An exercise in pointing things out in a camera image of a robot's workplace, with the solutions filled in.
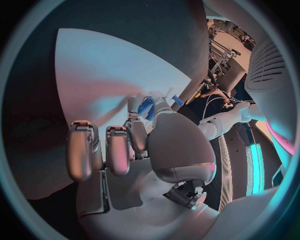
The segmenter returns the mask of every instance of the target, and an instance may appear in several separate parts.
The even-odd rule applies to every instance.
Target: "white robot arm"
[[[208,140],[212,140],[227,133],[234,124],[248,123],[252,119],[266,120],[256,104],[243,101],[228,112],[221,112],[201,120],[198,127]]]

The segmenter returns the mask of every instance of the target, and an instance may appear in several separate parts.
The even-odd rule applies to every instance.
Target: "vent grille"
[[[285,67],[285,62],[277,49],[271,43],[262,48],[254,57],[251,64],[250,81],[252,83],[272,80],[276,75],[280,75]]]

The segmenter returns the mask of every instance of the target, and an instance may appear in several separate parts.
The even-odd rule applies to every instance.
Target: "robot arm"
[[[201,120],[198,127],[208,140],[212,140],[227,133],[234,124],[248,123],[252,119],[266,120],[256,104],[243,101],[228,112],[221,112]]]

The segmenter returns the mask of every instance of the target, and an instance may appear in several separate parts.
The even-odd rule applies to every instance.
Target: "pink light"
[[[281,136],[279,133],[274,131],[268,121],[266,120],[266,126],[269,129],[272,136],[276,139],[276,141],[290,154],[295,155],[294,144],[287,140],[285,137]]]

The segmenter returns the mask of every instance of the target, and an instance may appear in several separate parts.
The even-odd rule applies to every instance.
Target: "glowing light strip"
[[[261,145],[246,146],[247,190],[246,196],[265,189],[265,169]]]
[[[267,128],[269,129],[272,136],[276,139],[276,141],[290,154],[295,155],[294,144],[287,140],[285,137],[281,136],[279,133],[275,132],[268,121],[265,121]]]

